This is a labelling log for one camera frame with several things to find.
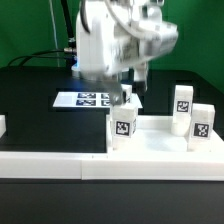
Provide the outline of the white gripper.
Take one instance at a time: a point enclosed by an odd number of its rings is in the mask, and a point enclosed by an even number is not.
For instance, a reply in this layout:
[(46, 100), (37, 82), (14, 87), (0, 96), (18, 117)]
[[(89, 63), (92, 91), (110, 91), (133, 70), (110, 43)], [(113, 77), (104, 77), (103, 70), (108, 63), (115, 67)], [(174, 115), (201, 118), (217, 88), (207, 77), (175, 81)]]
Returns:
[(148, 62), (169, 54), (178, 28), (164, 21), (159, 6), (104, 6), (101, 15), (101, 79), (106, 81), (110, 103), (121, 105), (121, 83), (114, 79), (123, 69), (134, 69), (136, 92), (147, 91)]

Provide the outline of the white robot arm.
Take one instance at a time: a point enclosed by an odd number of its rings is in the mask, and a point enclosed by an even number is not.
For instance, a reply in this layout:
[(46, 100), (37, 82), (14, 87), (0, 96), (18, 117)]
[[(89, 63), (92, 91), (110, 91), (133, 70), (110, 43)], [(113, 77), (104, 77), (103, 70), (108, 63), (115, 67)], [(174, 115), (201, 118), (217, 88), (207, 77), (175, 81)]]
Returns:
[(164, 0), (81, 0), (76, 17), (77, 64), (81, 78), (100, 81), (110, 103), (124, 103), (119, 74), (132, 68), (147, 89), (148, 62), (170, 53), (175, 24), (163, 20)]

